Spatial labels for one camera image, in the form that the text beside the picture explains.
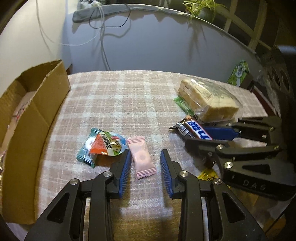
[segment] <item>chocolate bar wrapper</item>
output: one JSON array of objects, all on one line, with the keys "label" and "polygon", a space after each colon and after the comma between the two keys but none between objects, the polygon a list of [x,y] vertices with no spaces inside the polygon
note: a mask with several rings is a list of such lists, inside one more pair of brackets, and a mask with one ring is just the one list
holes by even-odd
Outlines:
[{"label": "chocolate bar wrapper", "polygon": [[178,131],[178,133],[184,138],[213,140],[213,138],[198,123],[198,121],[189,115],[174,126],[170,127],[170,129]]}]

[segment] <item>pink checkered cloth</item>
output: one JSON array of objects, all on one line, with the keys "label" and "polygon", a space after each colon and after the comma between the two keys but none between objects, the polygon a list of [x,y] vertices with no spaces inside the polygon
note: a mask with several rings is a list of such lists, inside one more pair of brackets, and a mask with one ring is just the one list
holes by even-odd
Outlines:
[{"label": "pink checkered cloth", "polygon": [[[123,199],[111,201],[115,240],[177,240],[181,200],[171,200],[165,191],[160,151],[168,149],[172,160],[196,176],[204,169],[201,161],[196,158],[194,161],[185,151],[180,137],[169,131],[170,126],[185,116],[173,101],[177,97],[175,88],[181,79],[190,77],[156,71],[95,71],[70,75],[72,89],[51,126],[39,164],[36,218],[70,179],[92,179],[110,168],[108,161],[93,169],[76,160],[91,128],[97,127],[126,138],[145,136],[157,169],[155,175],[138,180],[132,163]],[[243,116],[266,116],[255,95],[217,83],[243,103]]]}]

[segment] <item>potted plant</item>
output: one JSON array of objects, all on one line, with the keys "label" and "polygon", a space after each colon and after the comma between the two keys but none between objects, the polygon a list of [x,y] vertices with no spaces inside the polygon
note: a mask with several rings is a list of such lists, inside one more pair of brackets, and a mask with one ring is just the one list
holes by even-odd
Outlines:
[{"label": "potted plant", "polygon": [[217,7],[225,7],[214,0],[189,0],[183,4],[186,7],[186,12],[191,14],[190,20],[193,17],[198,17],[210,23],[215,19]]}]

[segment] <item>packaged bread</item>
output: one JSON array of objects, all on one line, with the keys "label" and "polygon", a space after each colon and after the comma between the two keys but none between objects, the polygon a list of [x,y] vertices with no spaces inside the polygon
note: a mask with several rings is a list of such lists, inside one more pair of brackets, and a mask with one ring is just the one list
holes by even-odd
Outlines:
[{"label": "packaged bread", "polygon": [[202,80],[182,80],[179,90],[200,122],[227,121],[235,118],[241,103],[222,86]]}]

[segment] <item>open cardboard box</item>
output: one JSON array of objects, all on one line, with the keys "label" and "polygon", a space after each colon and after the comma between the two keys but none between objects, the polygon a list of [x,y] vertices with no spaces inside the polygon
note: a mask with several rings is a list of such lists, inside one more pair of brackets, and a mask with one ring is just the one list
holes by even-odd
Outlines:
[{"label": "open cardboard box", "polygon": [[[6,222],[35,222],[36,174],[49,127],[70,83],[61,60],[24,71],[0,98],[0,146],[6,149],[2,172],[2,215]],[[11,138],[4,137],[15,109],[35,91],[19,117]]]}]

